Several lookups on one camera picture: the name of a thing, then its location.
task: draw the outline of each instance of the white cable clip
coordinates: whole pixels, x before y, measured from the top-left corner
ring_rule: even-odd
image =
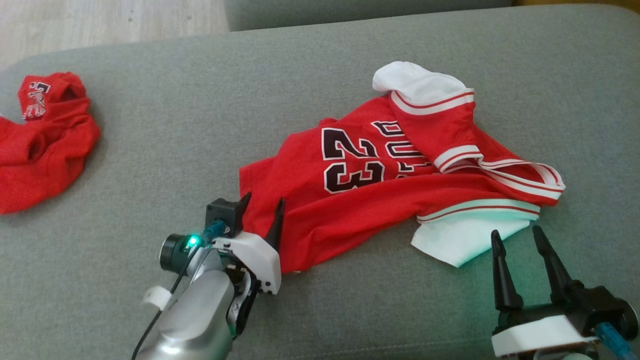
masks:
[[[172,294],[169,290],[162,286],[154,286],[147,290],[145,296],[142,298],[142,304],[152,304],[156,306],[160,311],[164,311],[164,308],[169,303]]]

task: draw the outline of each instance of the striped trim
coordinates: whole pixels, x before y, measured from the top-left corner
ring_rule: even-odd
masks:
[[[463,202],[435,213],[417,216],[417,220],[421,224],[429,221],[438,220],[451,214],[457,213],[513,213],[518,214],[522,218],[536,220],[540,216],[540,207],[528,202],[511,200],[511,199],[483,199]]]
[[[434,102],[432,104],[417,105],[406,100],[398,91],[394,90],[391,92],[391,99],[396,106],[405,113],[412,115],[429,115],[453,109],[469,102],[474,102],[474,93],[473,89],[464,89],[462,92],[442,101]]]
[[[562,195],[564,191],[564,187],[560,186],[547,186],[541,183],[535,183],[533,181],[522,179],[521,177],[512,176],[509,174],[505,174],[503,172],[498,172],[494,170],[484,169],[486,173],[497,180],[499,183],[502,183],[510,188],[514,188],[521,192],[530,193],[537,196],[548,197],[549,199],[557,200]]]
[[[456,164],[460,160],[482,158],[482,153],[475,145],[462,145],[452,147],[451,149],[441,153],[433,164],[444,173],[448,167]]]
[[[465,159],[471,158],[477,159],[477,165],[468,160],[465,161]],[[479,152],[475,145],[462,145],[451,148],[439,155],[436,161],[434,161],[434,165],[436,165],[443,174],[450,174],[463,168],[479,168],[484,170],[491,178],[510,188],[554,200],[559,199],[565,189],[560,174],[548,165],[532,163],[521,159],[484,161],[482,153]],[[537,171],[542,178],[542,182],[528,180],[498,170],[513,165],[529,165]]]

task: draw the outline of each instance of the red basketball jersey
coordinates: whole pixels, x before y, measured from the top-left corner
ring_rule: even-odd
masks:
[[[252,192],[245,230],[265,237],[285,199],[282,272],[308,269],[412,216],[423,224],[413,244],[459,266],[464,259],[434,241],[481,252],[486,229],[502,224],[512,233],[557,202],[560,175],[478,129],[473,90],[457,79],[397,62],[377,71],[374,87],[388,93],[290,135],[276,156],[240,169],[241,195]]]

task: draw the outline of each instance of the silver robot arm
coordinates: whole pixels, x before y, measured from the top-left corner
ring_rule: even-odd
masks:
[[[179,301],[166,311],[156,325],[157,334],[138,354],[139,360],[224,360],[234,335],[227,314],[234,300],[234,285],[221,269],[216,251],[208,263],[220,264],[194,278]]]
[[[278,245],[284,201],[276,207],[267,236],[243,231],[242,215],[250,200],[218,199],[207,206],[202,234],[170,235],[160,251],[160,265],[179,275],[134,351],[137,360],[224,360],[233,341],[244,331],[258,293],[280,289]],[[178,301],[164,306],[183,276],[191,282]],[[153,335],[145,342],[154,326]]]

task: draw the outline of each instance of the jersey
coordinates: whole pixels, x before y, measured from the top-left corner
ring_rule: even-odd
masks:
[[[22,211],[67,189],[100,136],[75,74],[27,76],[18,98],[26,123],[0,117],[0,213]]]
[[[376,72],[374,88],[386,94],[240,169],[241,195],[252,193],[247,231],[264,237],[285,199],[282,272],[413,216],[422,224],[413,245],[459,266],[490,247],[491,230],[508,236],[527,226],[564,190],[552,167],[520,159],[477,128],[473,90],[457,79],[396,62]],[[452,254],[460,247],[467,253]]]

